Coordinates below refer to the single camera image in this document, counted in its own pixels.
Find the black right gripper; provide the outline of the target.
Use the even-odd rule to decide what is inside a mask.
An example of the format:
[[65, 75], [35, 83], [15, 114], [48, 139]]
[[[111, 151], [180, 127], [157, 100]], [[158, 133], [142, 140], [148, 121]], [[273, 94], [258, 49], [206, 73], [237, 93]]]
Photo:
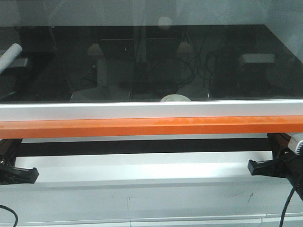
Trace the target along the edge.
[[303, 197], [303, 156], [296, 155], [288, 148], [291, 133], [268, 133], [273, 151], [273, 159], [267, 161], [248, 161], [252, 176], [287, 178], [300, 198]]

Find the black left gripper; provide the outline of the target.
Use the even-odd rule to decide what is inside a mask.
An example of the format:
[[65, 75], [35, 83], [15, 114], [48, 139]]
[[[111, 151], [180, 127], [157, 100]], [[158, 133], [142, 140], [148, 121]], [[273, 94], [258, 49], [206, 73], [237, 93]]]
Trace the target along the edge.
[[16, 155], [22, 139], [0, 140], [0, 184], [34, 184], [39, 176], [36, 168], [25, 169], [15, 166]]

